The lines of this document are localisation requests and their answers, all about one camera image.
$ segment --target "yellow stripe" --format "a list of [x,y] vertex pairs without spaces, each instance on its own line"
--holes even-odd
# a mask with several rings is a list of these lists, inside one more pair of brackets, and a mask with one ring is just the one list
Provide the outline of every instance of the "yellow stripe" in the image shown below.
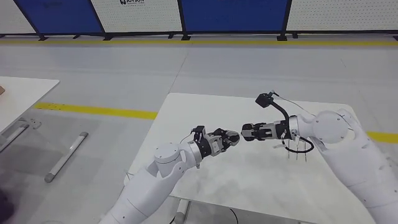
[[398,46],[397,41],[301,41],[279,42],[273,40],[0,40],[0,44],[198,44],[198,45],[302,45],[302,46]]
[[[98,114],[117,116],[125,118],[139,118],[139,119],[155,119],[157,113],[154,111],[139,111],[139,110],[127,110],[127,109],[115,109],[115,108],[102,108],[95,106],[75,106],[75,105],[64,105],[55,103],[40,102],[34,106],[36,109],[43,110],[54,110],[54,111],[71,111],[74,113],[87,113],[87,114]],[[367,132],[369,137],[378,142],[388,142],[391,144],[398,144],[398,134],[395,133],[377,133]]]
[[375,141],[398,144],[398,134],[396,133],[376,133],[373,131],[368,131],[367,134]]
[[64,105],[55,103],[40,102],[37,103],[34,108],[55,110],[55,111],[71,111],[74,113],[88,113],[88,114],[99,114],[108,116],[119,116],[126,118],[139,118],[139,119],[155,119],[157,113],[153,111],[138,111],[138,110],[126,110],[126,109],[115,109],[115,108],[102,108],[95,106],[75,106],[75,105]]

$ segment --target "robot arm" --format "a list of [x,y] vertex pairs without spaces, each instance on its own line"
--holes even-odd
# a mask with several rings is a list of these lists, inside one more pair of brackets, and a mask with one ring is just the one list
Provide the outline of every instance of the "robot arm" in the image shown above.
[[187,169],[199,168],[205,157],[217,156],[239,142],[238,133],[220,128],[207,134],[204,126],[198,126],[192,133],[194,140],[190,142],[158,147],[151,162],[134,175],[100,223],[143,222],[163,204]]
[[[274,92],[262,94],[256,102],[264,108],[275,106],[272,94]],[[313,149],[308,138],[311,139],[333,173],[363,203],[377,224],[398,223],[398,180],[388,160],[349,112],[322,111],[312,119],[301,115],[287,117],[282,109],[283,112],[283,121],[245,124],[242,129],[245,140],[300,138],[309,142],[311,148],[305,151],[285,148],[290,152],[306,153]],[[342,141],[348,128],[355,133],[352,141],[329,149],[325,146]]]

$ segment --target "blue panel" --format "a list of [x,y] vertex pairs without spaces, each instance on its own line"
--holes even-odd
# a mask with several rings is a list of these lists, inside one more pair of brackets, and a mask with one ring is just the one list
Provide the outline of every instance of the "blue panel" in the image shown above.
[[17,0],[41,33],[101,32],[88,0]]
[[182,0],[187,31],[281,30],[287,0]]

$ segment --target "pegboard wall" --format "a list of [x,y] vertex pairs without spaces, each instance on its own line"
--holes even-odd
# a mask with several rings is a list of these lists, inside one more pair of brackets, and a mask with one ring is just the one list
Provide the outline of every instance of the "pegboard wall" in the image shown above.
[[16,0],[40,33],[101,32],[88,0]]
[[35,33],[13,0],[0,0],[0,34]]
[[280,31],[287,0],[181,0],[187,31]]
[[287,30],[398,30],[398,0],[293,0]]
[[106,32],[181,31],[177,0],[91,0]]

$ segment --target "concrete floor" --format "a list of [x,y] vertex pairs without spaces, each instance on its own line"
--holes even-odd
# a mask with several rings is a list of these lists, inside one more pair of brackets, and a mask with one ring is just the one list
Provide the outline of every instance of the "concrete floor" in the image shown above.
[[[61,81],[43,101],[158,111],[170,92],[346,103],[367,131],[396,133],[398,47],[1,45],[0,75]],[[42,120],[0,156],[9,223],[97,223],[117,199],[152,121],[30,110]],[[81,131],[89,138],[57,178],[44,175]],[[398,160],[398,145],[381,144]],[[146,223],[168,223],[169,199]],[[240,223],[294,223],[236,211]],[[193,204],[187,223],[234,223],[227,208]]]

